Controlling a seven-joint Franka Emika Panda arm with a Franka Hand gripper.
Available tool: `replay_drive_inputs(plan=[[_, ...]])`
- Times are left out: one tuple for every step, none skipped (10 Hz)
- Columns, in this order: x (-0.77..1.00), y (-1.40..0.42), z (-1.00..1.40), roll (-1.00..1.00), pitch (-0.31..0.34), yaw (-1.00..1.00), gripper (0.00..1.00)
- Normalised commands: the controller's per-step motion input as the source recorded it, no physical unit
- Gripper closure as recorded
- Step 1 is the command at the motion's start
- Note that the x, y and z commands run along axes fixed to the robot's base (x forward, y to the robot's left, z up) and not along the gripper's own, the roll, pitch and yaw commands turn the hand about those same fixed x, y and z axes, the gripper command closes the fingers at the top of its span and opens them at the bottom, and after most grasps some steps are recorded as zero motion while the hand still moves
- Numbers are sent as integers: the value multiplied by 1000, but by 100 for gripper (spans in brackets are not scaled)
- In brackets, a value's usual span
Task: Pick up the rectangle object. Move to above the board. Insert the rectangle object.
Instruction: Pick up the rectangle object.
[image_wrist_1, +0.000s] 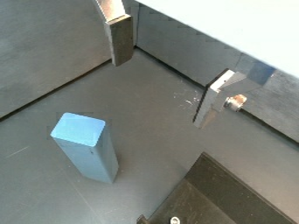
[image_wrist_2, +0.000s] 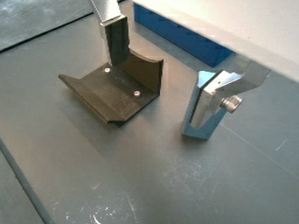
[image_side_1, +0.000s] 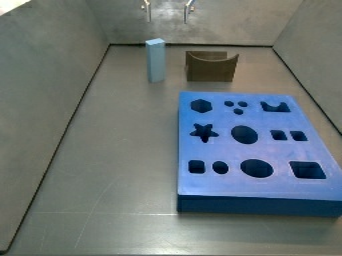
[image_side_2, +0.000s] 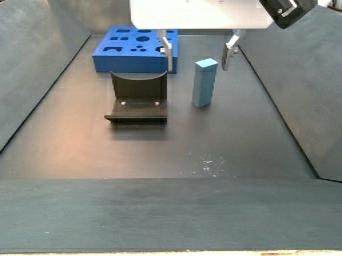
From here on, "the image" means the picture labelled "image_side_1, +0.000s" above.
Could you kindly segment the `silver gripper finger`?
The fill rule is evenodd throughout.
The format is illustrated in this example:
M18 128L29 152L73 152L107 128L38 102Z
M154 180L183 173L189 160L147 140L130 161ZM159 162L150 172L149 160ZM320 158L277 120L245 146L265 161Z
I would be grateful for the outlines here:
M150 0L143 0L143 5L142 5L142 9L145 10L146 12L146 19L147 19L147 22L150 23L151 20L153 20L153 13L151 13L151 2Z
M185 11L183 11L183 21L185 21L185 24L187 24L187 21L189 21L189 16L190 16L190 13L194 11L194 4L196 4L196 1L197 0L189 0L185 4Z

